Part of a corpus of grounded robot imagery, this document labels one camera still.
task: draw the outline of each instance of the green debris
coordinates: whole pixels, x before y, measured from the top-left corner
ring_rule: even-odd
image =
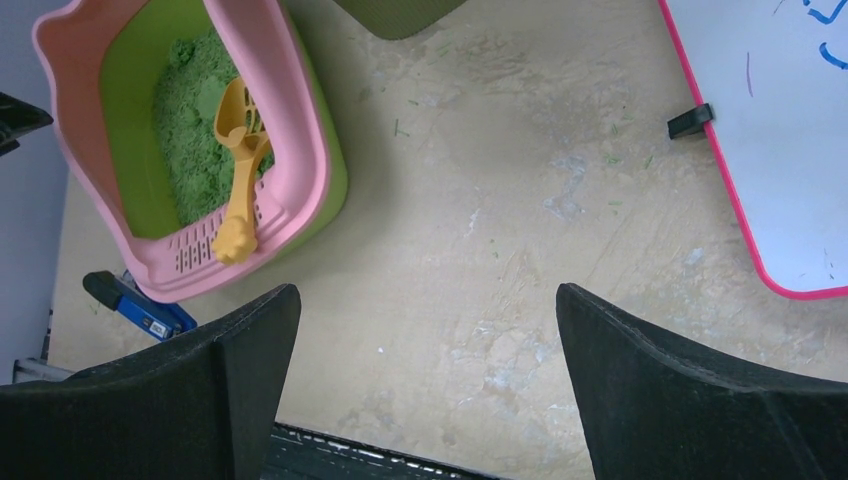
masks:
[[[153,95],[153,121],[183,226],[229,200],[233,159],[215,140],[215,112],[238,71],[214,29],[171,45]],[[260,174],[273,165],[262,160]]]

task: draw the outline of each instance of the purple marker line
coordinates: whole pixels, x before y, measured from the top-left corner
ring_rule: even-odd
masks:
[[[748,94],[754,98],[754,88],[751,87],[751,52],[748,52],[748,63],[745,65],[745,77],[748,79]]]

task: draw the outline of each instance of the gray wall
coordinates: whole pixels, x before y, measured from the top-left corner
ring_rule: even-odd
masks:
[[[30,40],[35,19],[67,0],[0,1],[0,91],[50,111]],[[67,166],[52,127],[0,157],[0,385],[16,358],[38,356],[56,281]]]

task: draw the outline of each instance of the beige floor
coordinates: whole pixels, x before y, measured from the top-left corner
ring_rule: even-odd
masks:
[[[848,380],[848,302],[768,291],[706,141],[667,139],[692,104],[654,0],[469,0],[393,43],[329,0],[293,3],[347,205],[287,259],[185,303],[208,321],[299,287],[280,421],[513,478],[591,478],[561,282],[724,352]],[[57,365],[152,344],[82,291],[103,268],[121,259],[71,180]]]

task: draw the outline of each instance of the black clip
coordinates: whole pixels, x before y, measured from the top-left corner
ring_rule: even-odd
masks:
[[[668,121],[668,138],[685,137],[704,131],[704,125],[713,118],[713,108],[709,103],[698,105],[688,112]]]

